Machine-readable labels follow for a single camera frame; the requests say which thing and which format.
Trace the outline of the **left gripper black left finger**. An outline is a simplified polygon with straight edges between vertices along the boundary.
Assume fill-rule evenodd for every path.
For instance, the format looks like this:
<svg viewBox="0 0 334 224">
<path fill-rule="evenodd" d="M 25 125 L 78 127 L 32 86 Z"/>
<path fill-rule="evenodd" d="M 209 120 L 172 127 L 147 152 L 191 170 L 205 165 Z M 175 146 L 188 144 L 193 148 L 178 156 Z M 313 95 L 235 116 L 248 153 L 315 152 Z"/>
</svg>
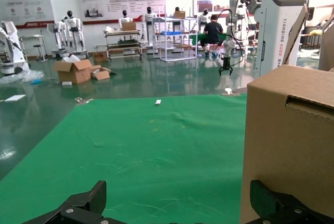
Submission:
<svg viewBox="0 0 334 224">
<path fill-rule="evenodd" d="M 106 181 L 98 181 L 91 190 L 71 195 L 57 209 L 26 223 L 120 223 L 119 220 L 102 215 L 106 207 L 106 189 Z"/>
</svg>

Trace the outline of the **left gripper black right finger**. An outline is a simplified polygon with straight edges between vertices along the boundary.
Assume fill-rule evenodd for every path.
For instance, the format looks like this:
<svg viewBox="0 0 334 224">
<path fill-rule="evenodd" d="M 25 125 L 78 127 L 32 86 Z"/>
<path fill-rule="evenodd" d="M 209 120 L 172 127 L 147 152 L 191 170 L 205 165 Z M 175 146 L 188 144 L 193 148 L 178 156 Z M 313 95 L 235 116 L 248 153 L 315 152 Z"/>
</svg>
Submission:
<svg viewBox="0 0 334 224">
<path fill-rule="evenodd" d="M 274 192 L 259 180 L 250 183 L 250 204 L 258 217 L 247 224 L 333 223 L 333 218 L 311 210 L 293 195 Z"/>
</svg>

